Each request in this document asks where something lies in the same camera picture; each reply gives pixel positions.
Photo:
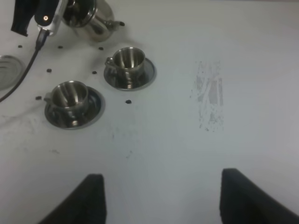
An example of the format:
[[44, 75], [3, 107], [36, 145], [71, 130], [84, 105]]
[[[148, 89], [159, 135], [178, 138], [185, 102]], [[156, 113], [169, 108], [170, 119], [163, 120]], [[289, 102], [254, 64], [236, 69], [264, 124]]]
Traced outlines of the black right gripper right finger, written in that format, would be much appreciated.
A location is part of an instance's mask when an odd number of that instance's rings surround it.
[[297, 224], [299, 216], [265, 193], [236, 168], [221, 174], [223, 224]]

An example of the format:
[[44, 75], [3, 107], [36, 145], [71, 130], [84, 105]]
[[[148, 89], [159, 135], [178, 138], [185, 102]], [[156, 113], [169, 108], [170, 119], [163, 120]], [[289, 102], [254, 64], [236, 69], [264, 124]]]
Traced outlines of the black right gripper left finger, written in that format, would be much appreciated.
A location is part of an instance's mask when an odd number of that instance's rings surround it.
[[104, 224], [107, 219], [104, 177], [88, 175], [41, 224]]

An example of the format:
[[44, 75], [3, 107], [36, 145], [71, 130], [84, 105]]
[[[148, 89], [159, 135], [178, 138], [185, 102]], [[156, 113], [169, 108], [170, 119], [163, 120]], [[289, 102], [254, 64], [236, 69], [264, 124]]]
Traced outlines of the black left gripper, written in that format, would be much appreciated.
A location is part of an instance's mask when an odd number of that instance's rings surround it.
[[37, 10], [39, 0], [15, 0], [11, 31], [28, 36], [27, 29]]

